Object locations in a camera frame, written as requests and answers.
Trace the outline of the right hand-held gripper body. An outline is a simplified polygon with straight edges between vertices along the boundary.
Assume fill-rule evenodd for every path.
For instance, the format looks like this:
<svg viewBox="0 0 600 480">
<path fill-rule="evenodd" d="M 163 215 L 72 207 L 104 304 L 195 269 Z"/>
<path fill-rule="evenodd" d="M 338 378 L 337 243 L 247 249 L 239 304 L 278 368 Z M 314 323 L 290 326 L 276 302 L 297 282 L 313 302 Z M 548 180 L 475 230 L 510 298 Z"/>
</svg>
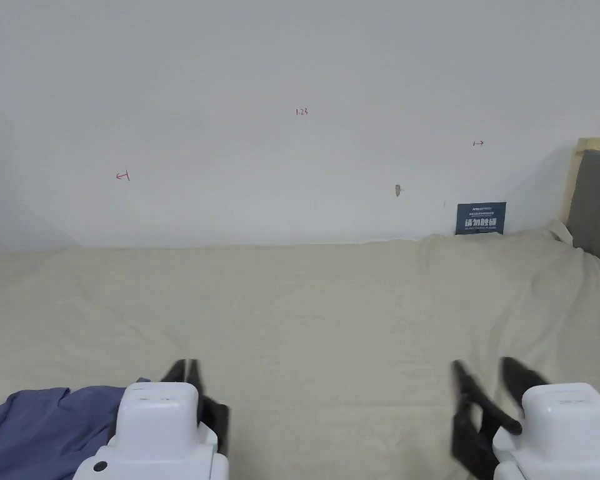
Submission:
<svg viewBox="0 0 600 480">
<path fill-rule="evenodd" d="M 600 394 L 587 383 L 535 386 L 522 433 L 454 435 L 452 457 L 476 479 L 600 479 Z M 477 428 L 482 411 L 474 407 Z"/>
</svg>

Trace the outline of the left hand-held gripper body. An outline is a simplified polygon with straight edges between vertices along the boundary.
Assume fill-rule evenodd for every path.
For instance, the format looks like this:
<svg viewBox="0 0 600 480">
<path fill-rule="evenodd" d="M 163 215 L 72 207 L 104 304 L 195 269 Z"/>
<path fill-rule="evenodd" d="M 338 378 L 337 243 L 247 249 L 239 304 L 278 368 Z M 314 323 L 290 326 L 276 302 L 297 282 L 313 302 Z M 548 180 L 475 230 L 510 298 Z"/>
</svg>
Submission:
<svg viewBox="0 0 600 480">
<path fill-rule="evenodd" d="M 75 479 L 229 479 L 218 435 L 198 419 L 198 390 L 185 382 L 126 388 L 116 433 Z"/>
</svg>

